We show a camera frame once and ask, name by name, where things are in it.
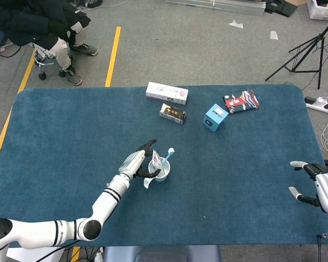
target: tripod stand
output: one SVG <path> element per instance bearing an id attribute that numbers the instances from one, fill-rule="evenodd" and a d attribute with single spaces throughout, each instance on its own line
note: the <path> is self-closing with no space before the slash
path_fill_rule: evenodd
<path id="1" fill-rule="evenodd" d="M 291 59 L 289 59 L 284 65 L 282 65 L 280 68 L 278 68 L 272 75 L 270 75 L 268 78 L 265 79 L 265 81 L 267 81 L 268 79 L 270 79 L 271 77 L 273 77 L 276 73 L 278 73 L 278 71 L 280 71 L 282 68 L 285 68 L 286 70 L 288 70 L 289 72 L 292 73 L 318 73 L 318 87 L 317 89 L 320 88 L 321 85 L 321 74 L 322 74 L 322 61 L 323 61 L 323 50 L 324 50 L 324 35 L 328 32 L 328 26 L 326 27 L 326 29 L 324 29 L 324 31 L 319 34 L 318 36 L 310 39 L 309 41 L 306 41 L 305 43 L 289 50 L 289 52 L 294 51 L 295 49 L 297 49 L 296 51 L 296 55 L 293 56 Z M 321 55 L 320 55 L 320 60 L 319 60 L 319 69 L 318 70 L 306 70 L 306 71 L 299 71 L 296 70 L 298 68 L 298 66 L 302 63 L 302 61 L 304 61 L 304 59 L 307 57 L 307 55 L 315 48 L 317 47 L 317 44 L 321 42 Z M 298 56 L 303 53 L 306 49 L 308 49 L 306 51 L 306 53 L 300 58 L 299 62 L 297 62 Z M 289 69 L 287 67 L 287 65 L 293 61 L 293 65 L 292 68 Z"/>

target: power strip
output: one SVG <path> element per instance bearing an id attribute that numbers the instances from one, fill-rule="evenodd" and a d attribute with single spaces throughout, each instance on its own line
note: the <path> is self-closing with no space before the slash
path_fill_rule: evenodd
<path id="1" fill-rule="evenodd" d="M 328 102 L 323 97 L 314 99 L 312 97 L 305 97 L 306 107 L 328 113 Z"/>

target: paper scrap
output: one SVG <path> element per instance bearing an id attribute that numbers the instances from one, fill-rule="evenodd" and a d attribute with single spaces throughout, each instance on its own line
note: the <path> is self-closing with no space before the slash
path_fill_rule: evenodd
<path id="1" fill-rule="evenodd" d="M 276 31 L 271 31 L 270 38 L 272 40 L 278 40 L 278 35 L 277 35 Z"/>
<path id="2" fill-rule="evenodd" d="M 233 22 L 229 23 L 229 25 L 243 29 L 243 24 L 242 23 L 237 23 L 235 19 L 233 19 Z"/>

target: white box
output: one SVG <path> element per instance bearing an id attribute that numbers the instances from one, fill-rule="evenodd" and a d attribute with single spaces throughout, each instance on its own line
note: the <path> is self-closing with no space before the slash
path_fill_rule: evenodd
<path id="1" fill-rule="evenodd" d="M 316 0 L 307 0 L 306 3 L 311 19 L 328 20 L 328 7 L 318 6 Z"/>
<path id="2" fill-rule="evenodd" d="M 146 97 L 185 105 L 187 96 L 187 89 L 148 82 Z"/>

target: robotic hand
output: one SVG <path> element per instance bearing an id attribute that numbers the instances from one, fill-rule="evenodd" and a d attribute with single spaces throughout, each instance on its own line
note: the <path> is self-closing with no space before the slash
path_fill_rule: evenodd
<path id="1" fill-rule="evenodd" d="M 17 241 L 23 248 L 32 249 L 59 246 L 70 239 L 93 241 L 98 238 L 103 223 L 112 215 L 119 200 L 128 190 L 130 180 L 136 176 L 152 178 L 160 173 L 160 170 L 153 174 L 141 171 L 143 160 L 153 154 L 149 148 L 155 142 L 156 140 L 150 140 L 126 158 L 118 170 L 119 175 L 113 177 L 93 204 L 90 218 L 79 218 L 71 222 L 59 220 L 38 223 L 0 218 L 0 262 L 6 261 L 9 244 L 13 241 Z"/>
<path id="2" fill-rule="evenodd" d="M 305 169 L 307 174 L 314 181 L 317 190 L 316 198 L 310 198 L 299 193 L 295 187 L 289 187 L 289 190 L 293 196 L 301 202 L 321 207 L 322 211 L 328 214 L 327 170 L 318 164 L 308 164 L 300 161 L 292 161 L 290 162 L 290 165 L 294 166 L 295 170 Z"/>

